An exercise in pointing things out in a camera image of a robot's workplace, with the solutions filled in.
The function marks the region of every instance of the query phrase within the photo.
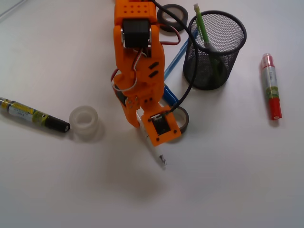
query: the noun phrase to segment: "wire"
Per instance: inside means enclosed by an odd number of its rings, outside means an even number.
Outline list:
[[[134,52],[138,53],[137,50],[133,49]],[[144,55],[145,57],[147,57],[146,53],[142,53],[142,55]]]
[[[138,52],[138,55],[136,56],[136,58],[134,59],[134,62],[133,62],[133,64],[132,64],[132,70],[133,70],[134,73],[135,73],[135,74],[134,74],[134,75],[135,75],[135,81],[134,81],[133,86],[131,86],[130,88],[127,88],[127,89],[117,89],[117,88],[114,86],[114,84],[113,84],[113,79],[115,78],[115,76],[116,76],[116,74],[117,74],[117,72],[118,72],[118,69],[116,69],[116,70],[113,72],[112,76],[111,76],[111,84],[112,84],[112,87],[113,87],[114,90],[116,90],[116,91],[118,91],[118,92],[127,92],[127,91],[130,91],[131,89],[133,89],[133,88],[136,86],[136,84],[137,84],[137,76],[136,76],[137,70],[136,70],[136,66],[137,66],[138,61],[139,61],[139,59],[141,58],[142,54],[143,54],[143,49],[141,48],[141,50]]]
[[[185,25],[174,13],[170,12],[169,10],[165,9],[162,5],[160,5],[159,3],[157,3],[155,0],[150,0],[151,2],[154,3],[154,5],[161,9],[163,12],[167,13],[170,17],[172,17],[174,20],[176,20],[184,29],[185,31],[188,33],[189,35],[189,39],[192,41],[193,47],[194,47],[194,52],[195,52],[195,67],[194,67],[194,71],[193,71],[193,77],[190,81],[189,87],[186,90],[185,94],[182,96],[182,98],[179,100],[178,103],[176,103],[173,108],[170,110],[170,112],[173,112],[175,109],[177,109],[181,103],[183,103],[183,101],[186,99],[186,97],[188,96],[190,90],[192,89],[192,86],[194,84],[195,78],[196,78],[196,72],[198,69],[198,64],[199,64],[199,48],[198,45],[195,41],[194,36],[192,35],[191,31],[188,29],[187,25]]]
[[[161,41],[161,44],[162,44],[162,45],[178,45],[178,44],[181,42],[181,36],[180,36],[178,30],[176,30],[175,27],[173,27],[173,26],[171,26],[171,25],[166,25],[166,24],[163,24],[163,23],[159,23],[159,24],[160,24],[160,25],[163,25],[163,26],[170,26],[170,27],[173,29],[173,31],[175,32],[177,38],[179,39],[178,42]]]

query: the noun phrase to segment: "black tape roll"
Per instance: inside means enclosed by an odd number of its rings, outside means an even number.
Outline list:
[[[176,5],[176,4],[169,4],[169,5],[165,5],[163,7],[165,9],[171,11],[172,13],[174,13],[179,19],[181,19],[181,21],[185,25],[188,23],[188,12],[182,6]],[[159,9],[158,12],[157,12],[157,20],[158,20],[158,22],[166,24],[166,25],[170,25],[170,26],[174,27],[176,30],[178,30],[179,32],[184,29],[175,20],[174,20],[174,22],[170,21],[170,20],[167,20],[166,19],[166,15],[167,15],[166,13],[164,13],[161,9]],[[166,32],[174,32],[174,30],[171,27],[169,27],[169,26],[161,26],[161,29],[164,30],[164,31],[166,31]]]
[[[189,124],[189,115],[185,109],[182,107],[178,107],[173,111],[173,115],[178,123],[181,123],[182,126],[180,127],[180,132],[184,134],[187,130]]]

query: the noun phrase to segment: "robotic arm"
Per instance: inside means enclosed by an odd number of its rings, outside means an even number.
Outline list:
[[[159,104],[164,93],[164,49],[152,2],[116,0],[114,46],[117,70],[112,75],[115,94],[130,124],[141,117],[154,146],[181,136],[169,106]]]

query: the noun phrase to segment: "mesh pencil holder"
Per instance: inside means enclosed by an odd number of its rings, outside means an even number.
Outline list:
[[[201,13],[209,38],[209,44],[198,32],[195,16],[189,29],[199,46],[199,64],[193,86],[201,90],[217,89],[228,80],[239,50],[247,39],[244,25],[234,16],[222,11]],[[191,39],[188,41],[184,62],[184,75],[192,80],[195,67],[195,51]]]

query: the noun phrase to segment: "black cable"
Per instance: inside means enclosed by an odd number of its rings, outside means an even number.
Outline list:
[[[170,12],[169,10],[165,9],[164,7],[162,7],[162,5],[160,5],[159,3],[157,3],[155,0],[150,0],[150,1],[153,2],[154,5],[157,8],[159,8],[163,12],[167,13],[170,17],[172,17],[174,20],[176,20],[181,26],[183,26],[183,28],[188,33],[189,38],[191,39],[191,41],[193,43],[193,47],[194,47],[194,51],[195,51],[195,67],[194,67],[194,71],[193,71],[193,77],[192,77],[192,79],[190,81],[189,87],[186,90],[185,94],[182,96],[182,98],[179,100],[179,102],[176,103],[172,107],[172,109],[170,110],[170,112],[173,112],[175,109],[177,109],[181,105],[181,103],[183,103],[183,101],[188,96],[190,90],[192,89],[192,86],[193,86],[195,78],[196,78],[196,72],[197,72],[197,69],[198,69],[198,64],[199,64],[199,47],[198,47],[198,45],[197,45],[197,43],[195,41],[195,38],[192,35],[191,31],[188,29],[187,25],[185,25],[177,16],[175,16],[172,12]]]

